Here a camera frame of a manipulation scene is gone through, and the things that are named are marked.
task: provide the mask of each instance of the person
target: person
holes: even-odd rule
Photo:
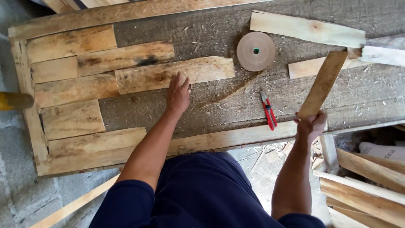
[[[228,153],[166,159],[175,126],[189,105],[190,80],[171,79],[162,117],[136,146],[90,227],[324,228],[311,216],[311,143],[326,114],[294,121],[295,144],[275,182],[271,216],[239,163]]]

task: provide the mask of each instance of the navy blue shirt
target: navy blue shirt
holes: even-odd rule
[[[325,228],[317,218],[263,209],[239,163],[227,153],[193,153],[167,160],[156,192],[127,180],[108,191],[90,227]]]

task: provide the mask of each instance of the sawdust-covered surface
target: sawdust-covered surface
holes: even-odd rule
[[[276,62],[264,71],[248,72],[239,65],[236,47],[249,32],[253,9],[358,28],[366,31],[367,39],[405,32],[405,2],[391,0],[277,0],[115,23],[118,47],[171,39],[174,61],[205,56],[234,59],[235,78],[193,85],[190,106],[173,138],[265,124],[260,90],[266,91],[279,122],[291,120],[315,76],[290,80],[288,63],[345,49],[269,34],[276,45]],[[323,106],[329,114],[329,131],[405,119],[404,76],[405,68],[380,64],[342,70]],[[166,92],[101,99],[107,131],[149,130],[165,109]]]

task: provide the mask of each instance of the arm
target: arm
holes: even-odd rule
[[[327,116],[304,120],[294,119],[297,125],[296,141],[277,177],[271,198],[271,217],[278,220],[289,213],[311,214],[312,197],[309,185],[309,165],[312,142],[323,132]]]
[[[189,105],[190,80],[187,78],[184,84],[181,82],[182,74],[180,72],[172,77],[167,92],[166,110],[135,147],[116,183],[124,180],[139,180],[149,184],[154,191],[156,190],[174,129]]]

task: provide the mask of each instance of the right hand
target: right hand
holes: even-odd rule
[[[187,109],[190,103],[191,92],[191,90],[188,89],[190,79],[187,77],[185,82],[181,84],[182,79],[183,73],[180,71],[177,73],[177,75],[172,76],[166,98],[166,110],[179,114],[180,116]]]
[[[318,136],[322,134],[325,129],[326,120],[328,119],[327,114],[319,110],[318,114],[309,115],[305,119],[299,120],[298,118],[294,119],[294,122],[297,123],[297,134],[295,138],[304,140],[308,139],[309,143],[312,143]]]

